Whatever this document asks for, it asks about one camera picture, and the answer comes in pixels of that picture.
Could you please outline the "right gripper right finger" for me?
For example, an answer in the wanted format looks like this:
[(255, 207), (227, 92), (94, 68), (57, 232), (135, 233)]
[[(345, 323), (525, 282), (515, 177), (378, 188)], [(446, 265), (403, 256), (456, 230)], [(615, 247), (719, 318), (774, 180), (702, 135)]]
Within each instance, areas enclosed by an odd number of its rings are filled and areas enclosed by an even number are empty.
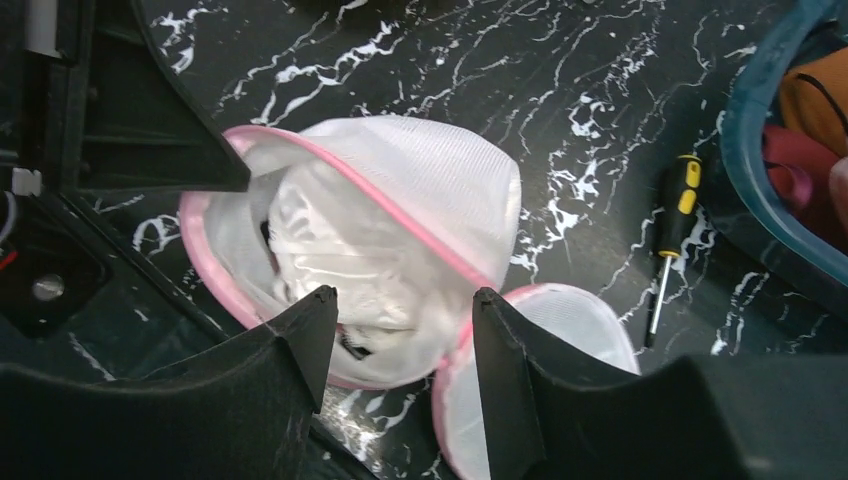
[(646, 376), (474, 296), (495, 479), (843, 479), (843, 355), (684, 356)]

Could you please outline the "white mesh laundry bag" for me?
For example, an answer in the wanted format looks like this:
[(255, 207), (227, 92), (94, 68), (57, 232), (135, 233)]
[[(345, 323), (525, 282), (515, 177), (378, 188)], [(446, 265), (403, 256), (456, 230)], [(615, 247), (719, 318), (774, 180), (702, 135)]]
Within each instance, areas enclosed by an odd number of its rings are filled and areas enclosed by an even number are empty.
[(518, 234), (518, 163), (467, 129), (397, 115), (299, 132), (234, 127), (243, 192), (187, 192), (181, 237), (215, 299), (259, 326), (316, 288), (338, 292), (328, 379), (387, 390), (434, 379), (440, 449), (490, 479), (472, 334), (474, 293), (504, 284)]

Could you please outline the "white satin bra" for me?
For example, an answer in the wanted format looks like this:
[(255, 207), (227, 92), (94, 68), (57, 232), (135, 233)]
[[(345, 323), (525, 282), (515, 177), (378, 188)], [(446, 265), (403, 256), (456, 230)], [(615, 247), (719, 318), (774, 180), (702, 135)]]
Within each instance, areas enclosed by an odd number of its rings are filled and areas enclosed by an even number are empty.
[(340, 343), (354, 359), (396, 351), (440, 357), (451, 348), (463, 278), (335, 169), (286, 168), (268, 233), (275, 295), (336, 288)]

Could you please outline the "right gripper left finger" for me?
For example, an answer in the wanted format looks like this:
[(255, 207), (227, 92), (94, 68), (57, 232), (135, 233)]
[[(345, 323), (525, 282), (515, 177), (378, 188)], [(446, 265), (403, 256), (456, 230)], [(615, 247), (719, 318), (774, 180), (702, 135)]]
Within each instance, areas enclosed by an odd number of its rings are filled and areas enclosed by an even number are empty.
[(322, 286), (261, 326), (137, 380), (1, 367), (5, 479), (297, 479), (338, 318)]

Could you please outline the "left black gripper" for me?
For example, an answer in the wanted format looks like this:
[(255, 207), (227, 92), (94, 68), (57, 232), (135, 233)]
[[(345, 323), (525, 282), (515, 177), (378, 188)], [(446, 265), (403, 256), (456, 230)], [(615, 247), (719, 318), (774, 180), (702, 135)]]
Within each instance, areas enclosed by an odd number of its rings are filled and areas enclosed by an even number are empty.
[(109, 282), (93, 193), (246, 189), (139, 1), (1, 5), (1, 316), (45, 338)]

